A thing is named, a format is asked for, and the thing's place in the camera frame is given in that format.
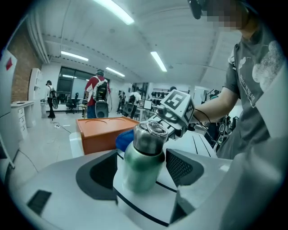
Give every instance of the brick wall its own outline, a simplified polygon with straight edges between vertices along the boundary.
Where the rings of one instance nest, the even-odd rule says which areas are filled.
[[[42,63],[31,42],[26,22],[19,27],[8,50],[17,58],[11,100],[12,102],[27,101],[32,68],[41,69]]]

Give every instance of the headset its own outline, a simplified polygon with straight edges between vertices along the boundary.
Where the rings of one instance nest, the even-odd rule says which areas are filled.
[[[200,19],[201,16],[204,16],[207,12],[208,3],[211,0],[187,0],[192,11],[192,14],[195,19]],[[246,1],[246,0],[238,0],[241,2],[249,11],[257,14],[257,11]]]

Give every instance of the gray t-shirt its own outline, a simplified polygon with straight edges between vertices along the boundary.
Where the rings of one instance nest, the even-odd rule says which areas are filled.
[[[249,40],[242,37],[235,45],[228,62],[224,87],[239,95],[243,113],[217,156],[233,159],[238,153],[270,137],[255,103],[278,74],[284,55],[270,30],[260,23]]]

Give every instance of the metal water bottle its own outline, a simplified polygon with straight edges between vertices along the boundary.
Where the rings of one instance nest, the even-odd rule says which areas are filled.
[[[123,183],[134,192],[151,189],[165,160],[163,145],[168,131],[156,121],[134,127],[134,140],[124,154]]]

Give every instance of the fluorescent light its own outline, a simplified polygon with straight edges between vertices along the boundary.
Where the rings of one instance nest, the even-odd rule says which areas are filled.
[[[131,18],[120,6],[118,6],[112,0],[94,0],[99,3],[101,6],[105,7],[113,14],[115,14],[118,18],[120,18],[126,25],[130,25],[134,22],[133,18]]]
[[[124,75],[124,74],[122,74],[122,73],[119,73],[118,71],[116,71],[116,70],[113,70],[113,69],[111,69],[111,68],[109,68],[109,67],[106,67],[106,70],[109,70],[109,71],[111,71],[111,72],[113,72],[113,73],[116,73],[116,74],[120,75],[121,77],[125,77],[125,75]]]
[[[151,52],[151,55],[153,56],[153,58],[155,59],[155,61],[157,62],[157,64],[160,66],[161,70],[163,72],[167,72],[167,69],[165,68],[165,65],[163,64],[161,58],[159,57],[157,52]]]
[[[81,59],[81,60],[84,60],[84,61],[88,61],[89,60],[89,59],[87,59],[85,57],[81,57],[81,56],[78,56],[76,54],[67,53],[67,52],[64,52],[64,51],[61,51],[61,54],[68,55],[68,56],[71,56],[71,57],[74,57],[74,58],[78,58],[78,59]]]
[[[73,76],[65,75],[65,74],[63,74],[62,77],[77,78],[77,77],[73,77]]]

